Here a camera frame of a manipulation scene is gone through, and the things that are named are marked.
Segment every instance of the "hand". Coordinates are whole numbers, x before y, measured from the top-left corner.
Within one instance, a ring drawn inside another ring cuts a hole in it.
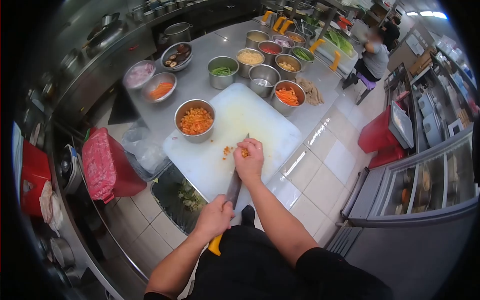
[[[233,152],[235,167],[240,179],[247,188],[252,184],[262,182],[262,166],[264,164],[264,151],[262,143],[255,139],[244,139],[237,143],[237,149]],[[247,149],[250,156],[243,157],[242,149]]]
[[[219,194],[202,208],[192,234],[201,237],[206,244],[230,229],[230,219],[233,217],[232,202],[225,202],[225,195]]]

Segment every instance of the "chef's knife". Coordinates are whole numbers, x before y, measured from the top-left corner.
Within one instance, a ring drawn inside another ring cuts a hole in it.
[[[245,138],[248,139],[249,137],[250,137],[250,133],[248,133]],[[225,202],[226,201],[232,202],[233,209],[235,209],[235,207],[237,206],[237,200],[239,198],[240,188],[241,188],[241,179],[237,172],[237,168],[235,167],[235,169],[233,170],[232,179],[230,180],[230,184],[228,185],[227,194],[225,195]],[[210,250],[210,252],[212,252],[217,256],[220,256],[221,254],[218,247],[220,245],[220,241],[222,240],[222,235],[223,234],[220,234],[219,236],[215,237],[208,244],[208,249]]]

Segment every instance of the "purple stool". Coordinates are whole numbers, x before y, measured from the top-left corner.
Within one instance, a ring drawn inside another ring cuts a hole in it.
[[[360,99],[358,100],[357,103],[355,103],[356,105],[360,104],[368,95],[368,93],[377,86],[376,82],[372,82],[368,80],[367,78],[365,78],[365,76],[363,76],[360,73],[357,73],[357,77],[363,82],[363,84],[367,87],[367,89],[365,90],[365,92],[361,94]]]

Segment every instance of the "julienned carrot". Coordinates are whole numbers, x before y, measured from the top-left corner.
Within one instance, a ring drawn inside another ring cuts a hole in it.
[[[150,92],[150,96],[154,99],[163,97],[173,88],[171,83],[160,83],[155,90]]]
[[[299,99],[295,95],[295,91],[293,88],[290,88],[289,91],[287,91],[286,88],[282,88],[280,90],[275,91],[276,96],[280,101],[282,101],[285,104],[288,104],[290,106],[298,106],[299,105]]]

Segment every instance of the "black shirt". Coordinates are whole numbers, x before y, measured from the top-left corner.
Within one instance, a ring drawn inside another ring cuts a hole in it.
[[[391,289],[342,256],[312,248],[295,269],[259,229],[234,226],[219,246],[220,256],[205,250],[193,291],[186,299],[392,299]],[[147,293],[144,300],[168,300]]]
[[[392,22],[386,22],[384,24],[385,30],[385,39],[384,44],[387,46],[388,51],[392,50],[393,41],[396,40],[400,36],[400,31],[398,30],[397,25],[393,24]]]

